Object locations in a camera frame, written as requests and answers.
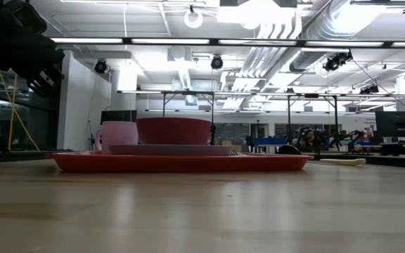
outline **white wall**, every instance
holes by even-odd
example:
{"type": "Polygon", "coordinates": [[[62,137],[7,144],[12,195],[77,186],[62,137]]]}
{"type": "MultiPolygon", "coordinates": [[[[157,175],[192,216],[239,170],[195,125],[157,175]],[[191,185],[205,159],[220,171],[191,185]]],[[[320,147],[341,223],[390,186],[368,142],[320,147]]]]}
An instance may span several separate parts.
{"type": "Polygon", "coordinates": [[[63,60],[60,90],[58,148],[88,150],[90,126],[100,126],[101,111],[109,106],[111,84],[77,61],[72,52],[63,60]]]}

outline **computer screen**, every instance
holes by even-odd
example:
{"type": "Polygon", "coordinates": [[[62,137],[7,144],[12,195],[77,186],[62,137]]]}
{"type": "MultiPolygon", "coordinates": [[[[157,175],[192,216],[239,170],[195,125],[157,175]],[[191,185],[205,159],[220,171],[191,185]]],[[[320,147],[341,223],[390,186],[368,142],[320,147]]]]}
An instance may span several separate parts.
{"type": "Polygon", "coordinates": [[[380,137],[405,137],[405,112],[375,112],[380,137]]]}
{"type": "Polygon", "coordinates": [[[102,111],[101,124],[106,121],[136,122],[136,110],[102,111]]]}

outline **handle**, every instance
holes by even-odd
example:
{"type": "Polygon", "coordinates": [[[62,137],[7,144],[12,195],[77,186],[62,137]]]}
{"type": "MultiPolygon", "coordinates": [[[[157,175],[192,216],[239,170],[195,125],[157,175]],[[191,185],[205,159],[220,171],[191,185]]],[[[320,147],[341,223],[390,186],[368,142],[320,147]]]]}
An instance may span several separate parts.
{"type": "Polygon", "coordinates": [[[102,150],[103,150],[103,148],[101,147],[101,135],[102,135],[102,133],[103,133],[103,130],[102,130],[102,129],[99,129],[98,131],[96,131],[96,137],[95,137],[96,142],[95,142],[95,145],[96,145],[96,149],[97,149],[98,151],[102,151],[102,150]]]}

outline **cable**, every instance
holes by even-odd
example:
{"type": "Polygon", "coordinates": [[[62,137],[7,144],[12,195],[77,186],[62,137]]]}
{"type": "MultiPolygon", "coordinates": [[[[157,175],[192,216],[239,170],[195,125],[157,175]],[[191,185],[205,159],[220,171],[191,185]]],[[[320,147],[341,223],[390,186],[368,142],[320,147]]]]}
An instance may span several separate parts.
{"type": "MultiPolygon", "coordinates": [[[[15,101],[15,93],[17,91],[17,80],[18,80],[18,75],[15,73],[15,81],[13,82],[13,95],[12,95],[12,101],[15,101]]],[[[12,113],[11,113],[11,126],[9,128],[9,133],[8,133],[8,150],[11,151],[11,146],[12,146],[12,130],[13,130],[13,115],[15,114],[15,103],[12,103],[12,113]]]]}
{"type": "Polygon", "coordinates": [[[127,7],[127,4],[125,4],[125,5],[124,5],[124,8],[123,8],[123,24],[124,24],[124,36],[125,36],[125,37],[127,37],[126,7],[127,7]]]}
{"type": "Polygon", "coordinates": [[[405,103],[401,102],[397,97],[393,96],[392,93],[388,92],[384,87],[382,87],[376,80],[374,80],[374,78],[372,78],[354,59],[351,59],[353,63],[356,63],[357,67],[359,67],[363,73],[365,73],[370,79],[371,81],[374,82],[374,84],[376,84],[377,86],[379,86],[382,90],[384,90],[388,96],[391,96],[392,98],[394,98],[397,102],[399,102],[400,104],[402,104],[405,107],[405,103]]]}
{"type": "MultiPolygon", "coordinates": [[[[4,81],[4,77],[1,74],[1,70],[0,70],[0,78],[1,78],[1,82],[4,85],[4,91],[6,91],[6,95],[7,95],[7,99],[9,103],[15,103],[15,101],[11,100],[11,96],[8,94],[7,91],[7,86],[6,86],[6,82],[4,81]]],[[[20,124],[23,127],[23,129],[26,132],[27,137],[31,140],[32,144],[34,144],[35,148],[37,149],[37,151],[40,151],[39,146],[37,146],[37,144],[35,143],[35,141],[32,139],[31,135],[29,134],[29,131],[26,129],[26,126],[23,124],[23,121],[21,120],[20,115],[18,114],[18,112],[16,110],[14,110],[14,113],[17,115],[18,120],[20,120],[20,124]]]]}

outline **stage light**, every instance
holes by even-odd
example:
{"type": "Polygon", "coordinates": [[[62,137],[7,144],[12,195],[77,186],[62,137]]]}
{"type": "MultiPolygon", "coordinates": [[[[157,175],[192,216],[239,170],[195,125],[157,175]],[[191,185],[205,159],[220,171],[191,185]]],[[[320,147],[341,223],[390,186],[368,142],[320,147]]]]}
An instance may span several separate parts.
{"type": "Polygon", "coordinates": [[[95,71],[99,74],[105,74],[109,72],[110,67],[106,63],[106,59],[98,59],[98,62],[95,65],[95,71]]]}
{"type": "Polygon", "coordinates": [[[373,85],[372,87],[370,87],[370,91],[372,93],[379,93],[379,88],[377,85],[373,85]]]}
{"type": "Polygon", "coordinates": [[[212,63],[210,64],[213,70],[219,70],[223,67],[223,60],[221,56],[214,56],[212,63]]]}
{"type": "Polygon", "coordinates": [[[348,60],[352,60],[351,51],[348,53],[337,53],[335,56],[328,57],[328,61],[324,64],[323,68],[327,71],[335,71],[342,67],[348,60]]]}

